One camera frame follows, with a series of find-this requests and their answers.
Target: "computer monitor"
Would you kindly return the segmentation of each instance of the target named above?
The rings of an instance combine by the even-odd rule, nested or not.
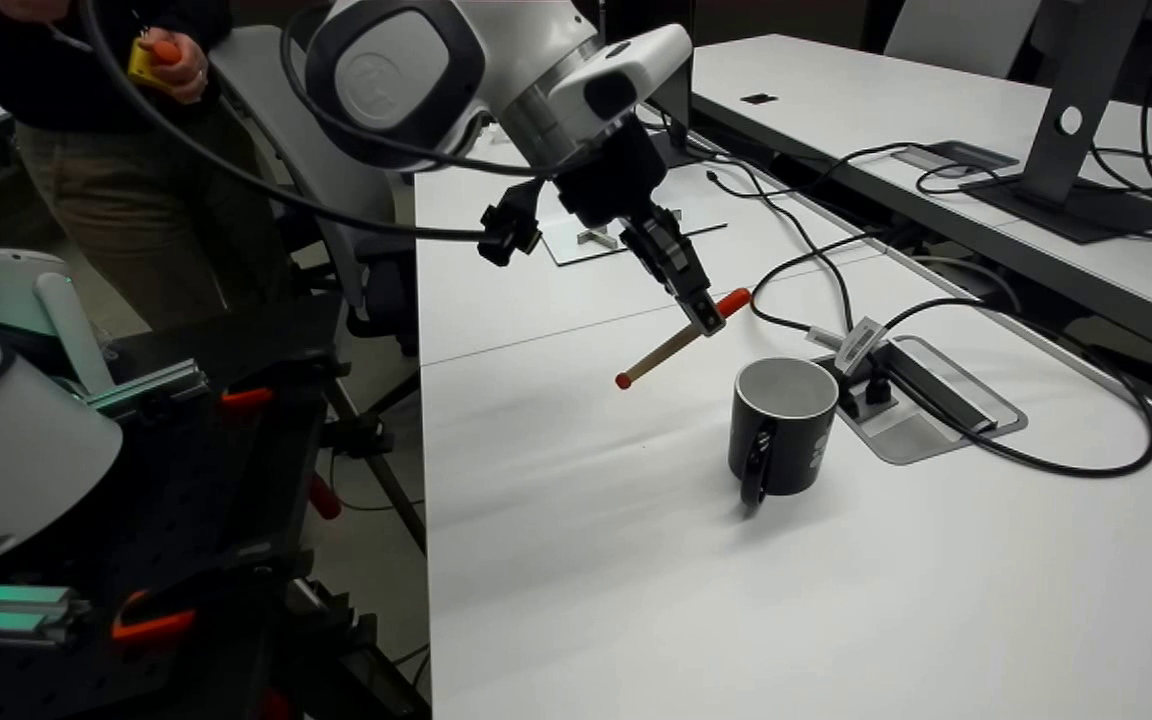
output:
[[[599,0],[597,25],[606,46],[652,33],[661,25],[685,25],[695,36],[695,0]],[[652,108],[668,118],[668,142],[675,154],[685,154],[693,130],[693,61],[661,86]]]
[[[1152,196],[1081,182],[1145,19],[1152,0],[1081,0],[1025,172],[964,193],[1075,244],[1149,235]]]

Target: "marker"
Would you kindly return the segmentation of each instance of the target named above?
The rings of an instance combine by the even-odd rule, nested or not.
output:
[[[753,301],[749,287],[731,287],[718,309],[720,317],[736,317],[745,306]],[[646,380],[652,369],[661,369],[666,360],[674,360],[675,351],[685,351],[688,344],[695,344],[695,337],[704,337],[695,323],[681,330],[675,337],[668,337],[661,347],[652,347],[646,360],[636,360],[628,372],[616,375],[616,389],[634,389],[636,380]]]

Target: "black cup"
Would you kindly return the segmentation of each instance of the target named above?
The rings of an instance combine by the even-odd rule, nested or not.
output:
[[[749,510],[817,483],[842,386],[814,360],[772,355],[736,375],[728,469]]]

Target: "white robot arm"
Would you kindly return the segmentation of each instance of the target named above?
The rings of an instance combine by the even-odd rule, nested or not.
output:
[[[599,50],[574,0],[338,0],[307,46],[303,86],[324,113],[360,130],[324,134],[387,167],[413,158],[367,135],[451,148],[472,118],[498,118],[570,211],[588,230],[626,221],[626,244],[695,330],[718,331],[726,322],[707,275],[674,211],[652,204],[666,161],[636,122],[636,103],[688,55],[681,25]],[[537,247],[537,188],[517,188],[484,217],[488,234],[500,230],[488,262]]]

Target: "floor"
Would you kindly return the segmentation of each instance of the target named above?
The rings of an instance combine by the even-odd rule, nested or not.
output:
[[[33,201],[22,177],[0,182],[0,247],[46,247],[63,251],[58,224]],[[144,323],[137,314],[78,258],[78,279],[96,296],[89,317],[102,337],[129,337]],[[387,389],[398,389],[418,365],[400,355],[398,339],[344,339],[347,391],[363,410]],[[398,404],[387,415],[398,447],[387,454],[393,473],[404,481],[407,495],[419,499],[419,401]],[[307,545],[315,550],[315,579],[332,593],[347,593],[357,611],[374,611],[381,620],[381,648],[400,661],[404,673],[419,673],[419,690],[430,690],[430,673],[419,670],[430,645],[430,601],[426,601],[426,556],[413,536],[386,504],[386,494],[363,460],[321,458],[321,475],[338,483],[338,494],[352,504],[339,522],[321,522],[307,512]]]

